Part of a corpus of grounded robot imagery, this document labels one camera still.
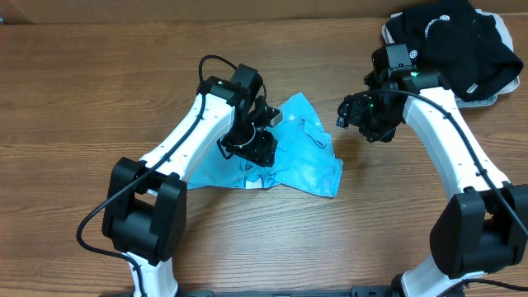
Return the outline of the light blue t-shirt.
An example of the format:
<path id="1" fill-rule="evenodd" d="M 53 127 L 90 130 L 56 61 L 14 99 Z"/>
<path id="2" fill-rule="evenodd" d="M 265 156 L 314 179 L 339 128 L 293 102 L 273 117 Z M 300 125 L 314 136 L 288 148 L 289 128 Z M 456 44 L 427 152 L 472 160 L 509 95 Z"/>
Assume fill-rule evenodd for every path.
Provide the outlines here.
<path id="1" fill-rule="evenodd" d="M 297 93 L 280 106 L 283 120 L 269 131 L 278 141 L 272 167 L 258 167 L 218 148 L 207 154 L 189 182 L 189 189 L 217 186 L 237 189 L 293 187 L 315 196 L 333 198 L 342 177 L 343 161 L 335 156 L 327 133 L 309 100 Z"/>

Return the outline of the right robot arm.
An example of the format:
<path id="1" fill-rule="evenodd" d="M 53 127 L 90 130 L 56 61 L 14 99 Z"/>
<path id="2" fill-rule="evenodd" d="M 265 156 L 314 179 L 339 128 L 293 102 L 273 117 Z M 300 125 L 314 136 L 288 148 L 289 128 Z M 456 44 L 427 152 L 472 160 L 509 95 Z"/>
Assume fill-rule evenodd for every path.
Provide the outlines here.
<path id="1" fill-rule="evenodd" d="M 366 90 L 345 97 L 337 125 L 355 126 L 367 141 L 388 143 L 398 125 L 422 141 L 445 188 L 447 204 L 434 224 L 429 257 L 389 285 L 356 286 L 354 296 L 461 296 L 465 286 L 519 264 L 527 244 L 527 188 L 511 184 L 460 114 L 435 68 L 418 68 L 403 44 L 371 56 Z"/>

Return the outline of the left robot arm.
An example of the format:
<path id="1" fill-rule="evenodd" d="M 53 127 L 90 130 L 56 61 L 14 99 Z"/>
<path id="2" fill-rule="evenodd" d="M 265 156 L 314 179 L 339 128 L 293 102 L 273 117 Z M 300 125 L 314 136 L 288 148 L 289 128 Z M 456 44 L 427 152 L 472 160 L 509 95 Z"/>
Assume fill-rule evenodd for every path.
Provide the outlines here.
<path id="1" fill-rule="evenodd" d="M 277 141 L 269 128 L 281 121 L 281 111 L 267 105 L 263 88 L 258 71 L 243 64 L 229 80 L 209 77 L 159 146 L 113 167 L 101 231 L 129 258 L 131 295 L 177 295 L 172 255 L 186 228 L 187 186 L 211 149 L 259 167 L 274 164 Z"/>

